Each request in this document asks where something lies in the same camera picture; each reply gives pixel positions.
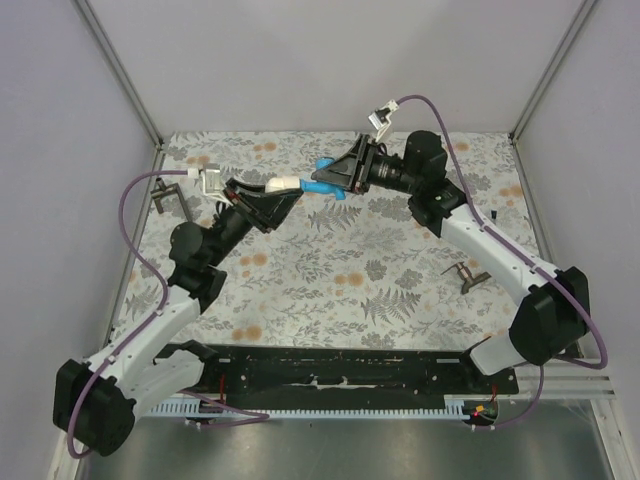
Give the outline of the white plastic elbow fitting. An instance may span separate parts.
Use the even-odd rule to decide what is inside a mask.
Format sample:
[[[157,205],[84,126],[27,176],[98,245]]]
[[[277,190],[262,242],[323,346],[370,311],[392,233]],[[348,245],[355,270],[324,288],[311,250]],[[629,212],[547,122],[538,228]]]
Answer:
[[[285,190],[300,190],[301,179],[295,176],[273,177],[267,181],[264,187],[266,193],[275,193]]]

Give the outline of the blue plastic faucet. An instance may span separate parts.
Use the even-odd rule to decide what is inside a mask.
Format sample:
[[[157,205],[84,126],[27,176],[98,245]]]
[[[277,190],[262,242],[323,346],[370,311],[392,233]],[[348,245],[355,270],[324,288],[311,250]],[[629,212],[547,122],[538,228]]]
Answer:
[[[320,169],[329,166],[333,162],[333,158],[321,157],[316,160],[315,166],[317,169]],[[338,201],[346,199],[346,193],[343,189],[329,183],[300,179],[299,185],[300,189],[305,193],[333,195]]]

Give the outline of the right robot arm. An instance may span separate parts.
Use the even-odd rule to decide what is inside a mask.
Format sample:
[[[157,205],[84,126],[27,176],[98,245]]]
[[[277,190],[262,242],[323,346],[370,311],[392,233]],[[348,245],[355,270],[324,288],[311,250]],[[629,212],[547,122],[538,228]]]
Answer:
[[[447,159],[433,132],[411,133],[403,155],[388,155],[361,135],[341,157],[318,160],[311,177],[353,194],[372,186],[408,194],[413,218],[477,260],[517,304],[508,331],[472,346],[470,361],[458,368],[460,386],[477,394],[499,371],[525,362],[541,366],[586,335],[588,283],[579,269],[562,271],[501,233],[447,178]]]

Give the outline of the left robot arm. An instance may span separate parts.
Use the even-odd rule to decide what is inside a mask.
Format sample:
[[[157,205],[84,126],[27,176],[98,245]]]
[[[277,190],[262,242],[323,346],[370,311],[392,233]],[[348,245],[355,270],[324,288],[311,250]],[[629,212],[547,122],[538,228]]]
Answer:
[[[218,298],[227,274],[220,264],[252,230],[276,230],[303,194],[298,177],[274,177],[263,186],[229,180],[225,207],[210,227],[187,221],[170,236],[174,270],[159,279],[161,298],[145,318],[115,342],[57,372],[53,420],[66,433],[74,459],[120,448],[136,422],[181,390],[212,391],[219,384],[215,351],[188,341],[164,360],[156,357],[187,324]]]

